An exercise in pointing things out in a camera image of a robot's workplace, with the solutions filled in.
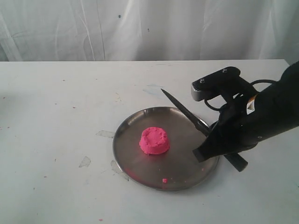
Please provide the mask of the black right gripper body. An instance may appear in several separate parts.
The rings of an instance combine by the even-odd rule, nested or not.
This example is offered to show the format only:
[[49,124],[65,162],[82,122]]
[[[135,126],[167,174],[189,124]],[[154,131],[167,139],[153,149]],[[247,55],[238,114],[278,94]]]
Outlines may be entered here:
[[269,138],[269,95],[240,96],[226,105],[217,124],[217,153],[249,150]]

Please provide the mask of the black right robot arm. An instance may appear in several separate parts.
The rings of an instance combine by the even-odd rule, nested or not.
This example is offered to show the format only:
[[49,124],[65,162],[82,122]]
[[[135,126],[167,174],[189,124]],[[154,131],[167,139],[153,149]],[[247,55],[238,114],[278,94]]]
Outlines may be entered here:
[[236,67],[226,67],[192,83],[196,101],[222,96],[220,109],[206,140],[193,150],[198,161],[239,153],[299,125],[299,64],[289,66],[278,81],[258,92],[241,78]]

